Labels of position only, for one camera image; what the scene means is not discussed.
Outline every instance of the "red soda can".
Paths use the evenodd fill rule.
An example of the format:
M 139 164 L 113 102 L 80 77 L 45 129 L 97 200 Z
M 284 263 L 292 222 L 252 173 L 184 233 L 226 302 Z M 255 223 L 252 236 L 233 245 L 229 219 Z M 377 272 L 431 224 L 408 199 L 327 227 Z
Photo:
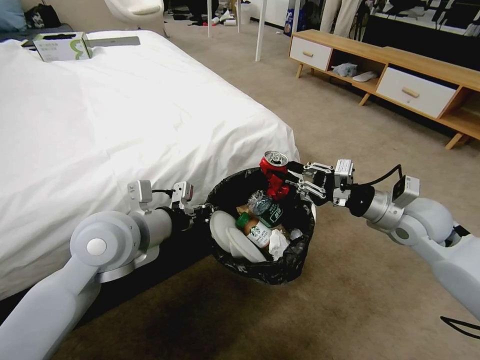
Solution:
M 261 172 L 268 180 L 267 195 L 274 200 L 281 200 L 289 193 L 289 186 L 273 172 L 287 173 L 289 159 L 279 151 L 267 151 L 260 160 Z

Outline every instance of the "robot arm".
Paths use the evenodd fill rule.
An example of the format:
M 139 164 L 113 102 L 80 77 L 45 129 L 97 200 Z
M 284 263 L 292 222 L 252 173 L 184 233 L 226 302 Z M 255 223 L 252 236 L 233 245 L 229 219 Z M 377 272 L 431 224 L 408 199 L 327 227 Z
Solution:
M 348 208 L 352 215 L 365 218 L 371 228 L 412 248 L 430 264 L 443 287 L 480 320 L 480 239 L 454 221 L 446 207 L 419 197 L 419 179 L 402 175 L 398 165 L 378 180 L 354 184 L 355 169 L 348 159 L 338 160 L 334 170 L 316 163 L 303 169 L 298 163 L 289 163 L 288 169 L 287 174 L 278 175 L 294 185 L 305 200 L 317 206 L 331 201 Z M 373 187 L 396 170 L 400 180 L 391 193 Z
M 208 212 L 205 206 L 187 207 L 193 186 L 186 181 L 160 191 L 171 195 L 170 208 L 150 209 L 150 181 L 136 181 L 128 184 L 128 215 L 100 212 L 76 227 L 70 260 L 32 287 L 0 326 L 2 359 L 49 359 L 93 303 L 101 283 L 153 261 L 163 240 Z

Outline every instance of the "trash can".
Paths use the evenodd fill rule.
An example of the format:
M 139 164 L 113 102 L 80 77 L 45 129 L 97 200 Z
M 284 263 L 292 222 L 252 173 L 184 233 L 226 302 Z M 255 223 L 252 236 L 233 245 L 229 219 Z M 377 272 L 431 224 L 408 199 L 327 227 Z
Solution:
M 238 218 L 237 207 L 245 205 L 255 191 L 266 191 L 267 187 L 267 179 L 260 168 L 251 168 L 221 181 L 210 192 L 206 202 L 229 213 L 234 218 Z M 279 202 L 279 205 L 283 208 L 282 224 L 285 229 L 287 231 L 299 229 L 302 236 L 290 241 L 290 245 L 278 261 L 268 260 L 252 263 L 246 259 L 233 258 L 213 238 L 210 238 L 212 254 L 215 259 L 234 273 L 270 285 L 288 283 L 298 278 L 302 274 L 310 240 L 314 233 L 314 215 L 311 204 L 301 200 L 293 187 L 288 196 Z
M 235 2 L 235 10 L 236 13 L 239 13 L 239 10 L 237 8 L 237 3 Z M 252 5 L 249 3 L 242 3 L 240 5 L 240 24 L 246 25 L 250 22 L 250 17 L 252 16 Z

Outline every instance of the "plastic bottle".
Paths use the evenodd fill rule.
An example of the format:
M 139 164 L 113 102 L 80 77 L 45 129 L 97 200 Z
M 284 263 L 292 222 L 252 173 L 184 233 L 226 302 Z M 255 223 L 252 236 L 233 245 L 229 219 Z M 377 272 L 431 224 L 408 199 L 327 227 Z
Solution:
M 269 248 L 272 230 L 266 227 L 256 218 L 243 212 L 235 222 L 236 226 L 243 231 L 245 236 L 260 249 Z
M 262 190 L 255 191 L 250 196 L 248 208 L 269 228 L 276 227 L 282 220 L 282 208 Z

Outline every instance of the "white paper plate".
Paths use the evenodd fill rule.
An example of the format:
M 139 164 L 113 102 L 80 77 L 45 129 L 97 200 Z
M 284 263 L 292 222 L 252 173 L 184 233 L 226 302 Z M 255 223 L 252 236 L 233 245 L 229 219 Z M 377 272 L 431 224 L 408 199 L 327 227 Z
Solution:
M 235 259 L 245 259 L 245 256 L 243 256 L 242 252 L 235 247 L 232 241 L 230 241 L 230 253 Z
M 231 227 L 226 230 L 228 237 L 230 238 L 230 246 L 242 254 L 247 260 L 252 263 L 261 263 L 267 261 L 265 256 L 260 252 L 259 248 L 251 242 L 243 232 L 235 227 Z
M 215 211 L 210 217 L 211 237 L 223 250 L 230 253 L 228 228 L 235 228 L 235 218 L 225 211 Z

